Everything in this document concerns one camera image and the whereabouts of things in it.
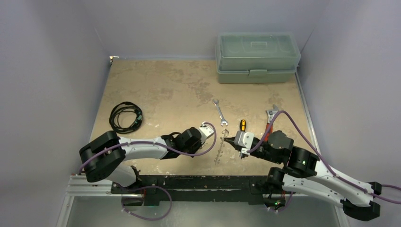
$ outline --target coiled black cable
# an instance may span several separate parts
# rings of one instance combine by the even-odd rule
[[[128,127],[124,128],[120,125],[120,115],[122,113],[135,113],[135,121]],[[142,110],[132,102],[122,102],[116,105],[110,113],[109,123],[112,129],[119,134],[128,134],[139,129],[143,121]]]

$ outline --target beige work surface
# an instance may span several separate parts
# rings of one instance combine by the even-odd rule
[[[219,99],[227,127],[220,125],[213,98]],[[138,105],[144,116],[139,130],[121,135],[127,138],[152,139],[197,128],[202,122],[210,122],[216,127],[216,145],[203,156],[180,155],[168,160],[146,158],[124,162],[136,166],[142,175],[266,175],[277,165],[251,156],[241,160],[238,151],[227,143],[222,148],[219,164],[215,163],[215,158],[221,132],[226,128],[229,137],[235,136],[241,119],[246,119],[246,131],[260,138],[266,127],[266,109],[272,109],[273,104],[286,110],[310,139],[295,77],[279,84],[219,84],[215,61],[116,60],[110,69],[91,140],[111,130],[110,112],[124,101]],[[132,116],[126,116],[122,123],[129,125],[132,119]],[[277,118],[274,130],[282,130],[294,139],[296,146],[311,150],[285,115]],[[202,150],[212,144],[212,139],[207,140]]]

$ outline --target white wall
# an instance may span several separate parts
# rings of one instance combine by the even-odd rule
[[[214,57],[219,32],[292,31],[302,49],[329,0],[83,0],[111,55]]]
[[[0,1],[0,226],[55,226],[108,57],[79,0]]]
[[[323,155],[357,179],[398,186],[400,11],[399,0],[331,0],[299,72]],[[367,223],[349,218],[351,226],[401,226],[400,205],[375,201],[381,216]]]

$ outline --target adjustable wrench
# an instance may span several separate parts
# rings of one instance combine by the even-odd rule
[[[271,120],[273,119],[274,115],[279,111],[279,108],[276,105],[273,105],[273,109],[271,110],[266,110],[267,113],[267,124],[266,124],[266,129],[269,126]],[[273,126],[270,127],[270,131],[267,133],[267,136],[264,138],[263,141],[267,141],[267,138],[269,137],[269,135],[273,132]]]
[[[212,102],[214,103],[214,105],[216,106],[216,108],[217,108],[217,111],[218,111],[218,114],[220,115],[220,119],[221,119],[221,122],[220,122],[220,124],[221,124],[221,126],[223,126],[223,124],[226,124],[226,126],[228,125],[228,122],[224,119],[224,117],[223,117],[223,114],[222,114],[222,112],[221,112],[221,110],[220,110],[220,106],[218,105],[218,99],[216,99],[216,100],[212,100]]]

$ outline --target green plastic toolbox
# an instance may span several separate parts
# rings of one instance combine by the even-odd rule
[[[290,32],[221,33],[216,45],[219,83],[282,83],[301,53]]]

